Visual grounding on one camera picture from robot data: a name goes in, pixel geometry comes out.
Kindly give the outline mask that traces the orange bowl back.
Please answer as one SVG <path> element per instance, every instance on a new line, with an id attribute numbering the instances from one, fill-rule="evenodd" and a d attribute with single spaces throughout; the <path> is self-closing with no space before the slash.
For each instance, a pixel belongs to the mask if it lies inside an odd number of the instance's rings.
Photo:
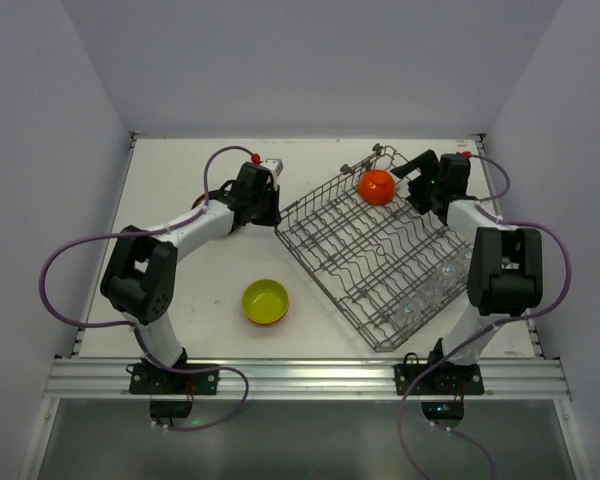
<path id="1" fill-rule="evenodd" d="M 357 191 L 368 204 L 386 205 L 395 195 L 396 182 L 388 171 L 372 169 L 361 176 Z"/>

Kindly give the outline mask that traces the orange bowl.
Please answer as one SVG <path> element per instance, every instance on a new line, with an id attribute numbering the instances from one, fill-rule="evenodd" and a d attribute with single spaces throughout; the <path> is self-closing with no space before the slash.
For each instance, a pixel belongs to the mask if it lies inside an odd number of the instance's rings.
<path id="1" fill-rule="evenodd" d="M 388 171 L 372 169 L 361 176 L 357 191 L 368 204 L 386 205 L 395 195 L 396 182 Z"/>
<path id="2" fill-rule="evenodd" d="M 245 317 L 253 324 L 261 327 L 272 326 L 283 320 L 288 313 L 287 310 L 281 311 L 255 311 L 250 310 L 244 313 Z"/>

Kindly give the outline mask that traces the grey wire dish rack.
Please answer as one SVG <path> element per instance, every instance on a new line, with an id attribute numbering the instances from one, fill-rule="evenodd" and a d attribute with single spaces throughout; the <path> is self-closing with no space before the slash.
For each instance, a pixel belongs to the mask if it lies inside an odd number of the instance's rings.
<path id="1" fill-rule="evenodd" d="M 391 146 L 375 145 L 371 155 L 343 165 L 331 180 L 281 212 L 277 238 L 336 309 L 375 352 L 391 352 L 466 292 L 437 301 L 429 280 L 444 261 L 470 260 L 470 246 L 431 213 L 419 214 L 400 181 L 383 206 L 358 194 L 361 176 L 389 170 L 406 159 Z M 417 298 L 424 319 L 417 331 L 394 324 L 404 298 Z"/>

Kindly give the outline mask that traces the yellow-green bowl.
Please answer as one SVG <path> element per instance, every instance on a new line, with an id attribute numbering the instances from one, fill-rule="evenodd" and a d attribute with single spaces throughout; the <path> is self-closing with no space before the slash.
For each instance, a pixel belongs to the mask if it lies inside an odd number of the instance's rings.
<path id="1" fill-rule="evenodd" d="M 278 281 L 261 279 L 250 284 L 241 299 L 243 313 L 255 311 L 289 310 L 290 297 L 286 288 Z"/>

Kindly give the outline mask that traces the orange bowl front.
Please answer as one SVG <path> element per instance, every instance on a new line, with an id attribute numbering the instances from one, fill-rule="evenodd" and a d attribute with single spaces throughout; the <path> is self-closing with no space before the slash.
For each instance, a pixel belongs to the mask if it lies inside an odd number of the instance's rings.
<path id="1" fill-rule="evenodd" d="M 287 310 L 281 311 L 255 311 L 250 310 L 244 313 L 245 317 L 253 324 L 261 327 L 272 326 L 283 320 L 288 313 Z"/>

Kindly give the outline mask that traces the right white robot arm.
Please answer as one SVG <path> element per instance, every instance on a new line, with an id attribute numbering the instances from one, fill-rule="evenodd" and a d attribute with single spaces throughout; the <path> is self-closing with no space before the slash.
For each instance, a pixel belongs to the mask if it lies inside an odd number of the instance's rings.
<path id="1" fill-rule="evenodd" d="M 465 268 L 469 305 L 451 331 L 440 338 L 427 364 L 434 368 L 468 367 L 508 321 L 539 305 L 543 296 L 542 236 L 534 227 L 510 226 L 482 209 L 488 199 L 467 193 L 471 161 L 481 155 L 437 156 L 427 150 L 390 170 L 407 182 L 408 202 L 418 213 L 431 213 L 471 246 Z"/>

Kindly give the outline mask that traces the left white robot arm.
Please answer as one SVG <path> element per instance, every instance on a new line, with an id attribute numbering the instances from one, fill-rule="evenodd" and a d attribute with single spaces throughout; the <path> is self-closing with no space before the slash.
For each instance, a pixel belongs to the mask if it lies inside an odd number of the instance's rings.
<path id="1" fill-rule="evenodd" d="M 280 159 L 244 163 L 237 178 L 206 193 L 191 211 L 148 236 L 128 226 L 113 248 L 100 292 L 132 323 L 147 360 L 171 370 L 186 358 L 168 310 L 174 297 L 178 263 L 211 240 L 254 224 L 280 221 Z"/>

